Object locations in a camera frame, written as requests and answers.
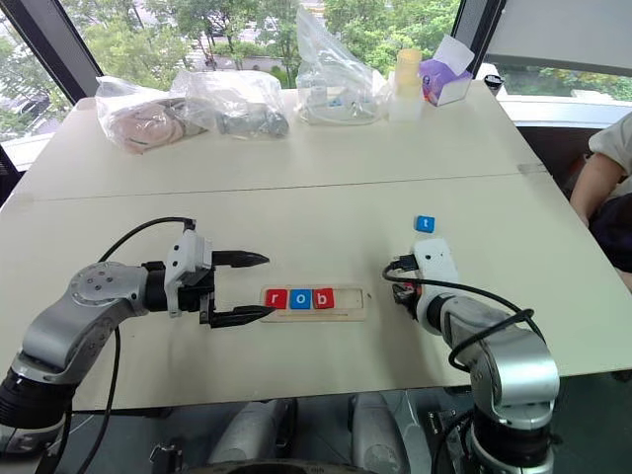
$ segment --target purple tissue box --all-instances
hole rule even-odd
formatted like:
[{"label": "purple tissue box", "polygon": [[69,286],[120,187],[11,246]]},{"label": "purple tissue box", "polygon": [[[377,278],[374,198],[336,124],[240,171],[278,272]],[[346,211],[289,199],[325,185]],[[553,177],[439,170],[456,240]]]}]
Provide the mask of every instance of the purple tissue box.
[{"label": "purple tissue box", "polygon": [[465,97],[472,82],[472,73],[464,71],[457,76],[445,64],[436,59],[422,61],[419,65],[424,97],[435,106],[442,106]]}]

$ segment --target floor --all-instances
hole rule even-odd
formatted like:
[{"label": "floor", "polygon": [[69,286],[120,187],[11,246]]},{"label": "floor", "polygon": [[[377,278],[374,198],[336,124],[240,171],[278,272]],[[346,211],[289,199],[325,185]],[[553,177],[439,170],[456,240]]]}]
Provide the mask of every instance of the floor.
[{"label": "floor", "polygon": [[[471,397],[448,394],[443,389],[383,394],[403,434],[412,472],[430,472],[430,453],[419,416],[429,410],[466,410],[471,406]],[[347,395],[299,399],[291,457],[349,463],[348,402]],[[174,437],[184,440],[185,463],[200,466],[241,407],[242,404],[188,407],[173,410],[163,418],[113,417],[90,472],[152,473],[148,457],[153,446]],[[100,416],[89,415],[73,418],[73,432],[59,473],[76,471],[95,439],[100,420]],[[562,441],[554,448],[556,474],[629,473],[632,382],[618,382],[610,374],[564,379],[552,428]],[[15,467],[16,473],[33,472]]]}]

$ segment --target table seam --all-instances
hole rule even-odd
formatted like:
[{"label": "table seam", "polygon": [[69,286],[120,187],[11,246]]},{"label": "table seam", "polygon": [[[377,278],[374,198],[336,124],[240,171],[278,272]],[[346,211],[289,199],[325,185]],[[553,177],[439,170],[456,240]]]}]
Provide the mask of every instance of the table seam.
[{"label": "table seam", "polygon": [[[342,187],[359,187],[359,186],[374,186],[374,185],[390,185],[390,184],[404,184],[404,183],[423,183],[426,181],[450,181],[450,180],[466,180],[466,179],[480,179],[480,178],[504,178],[509,176],[528,176],[528,175],[549,175],[546,170],[533,170],[528,172],[516,171],[512,173],[492,174],[492,175],[476,175],[476,176],[451,176],[451,177],[436,177],[436,178],[420,178],[412,180],[389,180],[389,181],[366,181],[361,183],[334,183],[327,185],[305,185],[305,186],[281,186],[281,187],[260,187],[260,188],[237,188],[232,190],[210,190],[210,191],[173,191],[173,192],[156,192],[156,193],[139,193],[139,194],[117,194],[110,196],[80,196],[80,197],[35,197],[34,202],[52,202],[52,201],[66,201],[66,200],[85,200],[85,199],[107,199],[107,198],[147,198],[152,196],[182,196],[182,195],[211,195],[211,194],[224,194],[224,193],[248,193],[259,191],[289,191],[289,190],[311,190],[322,188],[342,188]],[[31,193],[15,193],[14,196],[28,196]]]}]

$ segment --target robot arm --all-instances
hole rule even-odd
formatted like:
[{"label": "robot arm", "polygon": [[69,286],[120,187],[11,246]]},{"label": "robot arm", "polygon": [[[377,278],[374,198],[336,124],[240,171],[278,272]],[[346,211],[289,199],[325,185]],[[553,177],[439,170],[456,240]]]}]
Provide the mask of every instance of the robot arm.
[{"label": "robot arm", "polygon": [[510,315],[465,296],[457,287],[445,292],[445,288],[424,283],[457,281],[456,267],[443,240],[419,242],[413,255],[400,258],[400,267],[418,270],[424,279],[419,284],[393,284],[395,300],[424,328],[442,335],[457,349],[455,359],[470,373],[476,460],[492,472],[551,473],[549,426],[560,382],[544,341],[516,324],[473,341],[472,337]]},{"label": "robot arm", "polygon": [[251,267],[268,261],[250,252],[212,251],[208,241],[186,229],[166,263],[131,267],[100,262],[81,270],[27,330],[0,386],[0,429],[58,425],[110,334],[127,318],[155,311],[169,310],[172,317],[199,312],[200,323],[215,328],[270,314],[274,310],[264,306],[214,311],[216,266]]}]

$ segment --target clear plastic bag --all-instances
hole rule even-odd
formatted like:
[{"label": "clear plastic bag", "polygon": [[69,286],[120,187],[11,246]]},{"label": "clear plastic bag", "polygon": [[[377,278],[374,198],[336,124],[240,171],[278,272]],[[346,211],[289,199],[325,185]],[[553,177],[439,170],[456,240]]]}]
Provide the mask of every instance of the clear plastic bag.
[{"label": "clear plastic bag", "polygon": [[183,118],[183,97],[111,76],[97,80],[95,98],[101,128],[109,140],[129,153],[143,153],[204,131]]},{"label": "clear plastic bag", "polygon": [[181,71],[171,93],[186,98],[183,119],[220,133],[251,138],[287,135],[280,83],[261,71]]},{"label": "clear plastic bag", "polygon": [[296,12],[298,113],[308,123],[361,125],[384,117],[390,86],[304,8]]}]

